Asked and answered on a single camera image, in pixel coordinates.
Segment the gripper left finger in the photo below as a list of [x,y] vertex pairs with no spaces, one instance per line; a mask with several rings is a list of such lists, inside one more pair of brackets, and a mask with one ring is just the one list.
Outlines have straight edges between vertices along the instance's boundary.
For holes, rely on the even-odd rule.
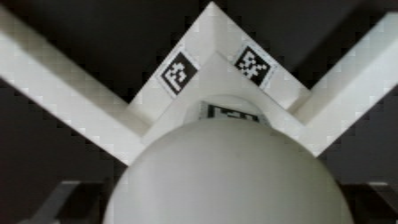
[[62,181],[33,215],[17,224],[101,224],[110,193],[108,180]]

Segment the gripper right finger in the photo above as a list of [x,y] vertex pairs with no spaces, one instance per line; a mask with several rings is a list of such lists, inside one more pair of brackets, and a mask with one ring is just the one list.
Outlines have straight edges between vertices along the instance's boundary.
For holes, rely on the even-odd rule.
[[341,184],[355,224],[398,224],[398,191],[385,182]]

